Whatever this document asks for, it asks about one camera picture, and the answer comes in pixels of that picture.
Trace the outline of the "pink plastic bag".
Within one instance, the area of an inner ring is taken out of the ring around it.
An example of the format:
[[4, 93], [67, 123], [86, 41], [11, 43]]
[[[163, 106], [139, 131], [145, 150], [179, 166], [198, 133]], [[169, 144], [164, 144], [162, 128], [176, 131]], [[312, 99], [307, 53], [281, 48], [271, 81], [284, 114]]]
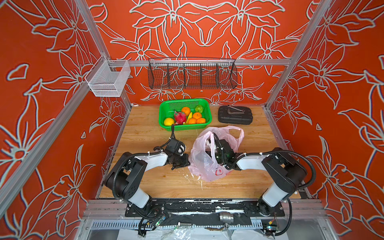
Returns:
[[189, 161], [191, 174], [201, 177], [203, 181], [212, 182], [224, 178], [231, 171], [218, 164], [214, 135], [219, 140], [229, 143], [232, 150], [237, 151], [244, 139], [244, 130], [236, 126], [206, 128], [193, 144]]

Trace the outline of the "yellow apple fruit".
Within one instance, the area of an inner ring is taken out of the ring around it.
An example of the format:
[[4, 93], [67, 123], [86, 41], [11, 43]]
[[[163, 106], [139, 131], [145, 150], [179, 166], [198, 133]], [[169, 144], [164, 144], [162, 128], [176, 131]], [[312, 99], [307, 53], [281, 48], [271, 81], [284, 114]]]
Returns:
[[172, 126], [175, 124], [175, 120], [173, 118], [166, 118], [163, 122], [165, 126]]

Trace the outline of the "red dragon fruit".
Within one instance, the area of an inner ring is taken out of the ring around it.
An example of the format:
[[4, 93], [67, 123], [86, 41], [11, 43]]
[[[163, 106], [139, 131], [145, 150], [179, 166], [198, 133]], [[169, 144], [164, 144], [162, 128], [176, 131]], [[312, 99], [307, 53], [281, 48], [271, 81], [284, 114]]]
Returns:
[[174, 112], [175, 125], [184, 125], [187, 122], [187, 115], [183, 112]]

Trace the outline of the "orange fruit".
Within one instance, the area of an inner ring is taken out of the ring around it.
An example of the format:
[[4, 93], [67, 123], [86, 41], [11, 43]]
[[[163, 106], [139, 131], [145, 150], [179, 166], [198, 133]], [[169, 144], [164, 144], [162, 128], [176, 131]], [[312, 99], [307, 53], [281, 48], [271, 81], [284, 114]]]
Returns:
[[197, 119], [197, 124], [205, 124], [205, 123], [206, 123], [206, 119], [205, 118]]
[[186, 117], [191, 113], [191, 109], [188, 107], [182, 108], [182, 113], [185, 114]]
[[191, 118], [191, 119], [189, 119], [189, 121], [188, 121], [188, 124], [189, 125], [193, 125], [193, 124], [196, 124], [197, 123], [197, 119], [195, 119], [195, 118]]
[[198, 120], [198, 119], [202, 118], [202, 114], [199, 112], [195, 112], [195, 113], [193, 113], [193, 118]]

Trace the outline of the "green fruit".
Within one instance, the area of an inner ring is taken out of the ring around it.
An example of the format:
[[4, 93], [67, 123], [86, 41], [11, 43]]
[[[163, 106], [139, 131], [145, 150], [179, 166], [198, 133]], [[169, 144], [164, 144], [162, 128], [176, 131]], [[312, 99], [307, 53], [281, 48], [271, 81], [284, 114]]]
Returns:
[[204, 112], [204, 107], [202, 105], [197, 105], [195, 107], [195, 112], [202, 114]]

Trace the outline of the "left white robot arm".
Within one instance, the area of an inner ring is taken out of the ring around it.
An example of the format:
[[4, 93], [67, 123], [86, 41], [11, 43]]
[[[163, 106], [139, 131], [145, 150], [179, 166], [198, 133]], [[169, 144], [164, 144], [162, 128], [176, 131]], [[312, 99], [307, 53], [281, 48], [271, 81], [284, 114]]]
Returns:
[[148, 215], [152, 209], [152, 197], [140, 188], [144, 173], [166, 165], [171, 165], [174, 170], [191, 164], [189, 155], [185, 153], [186, 145], [175, 137], [175, 125], [171, 130], [168, 141], [152, 152], [124, 153], [104, 180], [115, 199], [133, 205], [143, 215]]

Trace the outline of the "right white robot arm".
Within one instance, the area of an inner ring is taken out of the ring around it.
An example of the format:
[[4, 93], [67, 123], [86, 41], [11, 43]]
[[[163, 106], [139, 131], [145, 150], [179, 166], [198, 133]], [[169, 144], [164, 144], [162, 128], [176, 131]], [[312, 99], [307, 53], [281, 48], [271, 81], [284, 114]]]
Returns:
[[215, 159], [226, 170], [266, 171], [273, 180], [262, 194], [257, 211], [270, 216], [275, 207], [298, 190], [311, 186], [317, 176], [314, 165], [304, 156], [281, 148], [264, 153], [236, 153], [225, 140], [215, 140]]

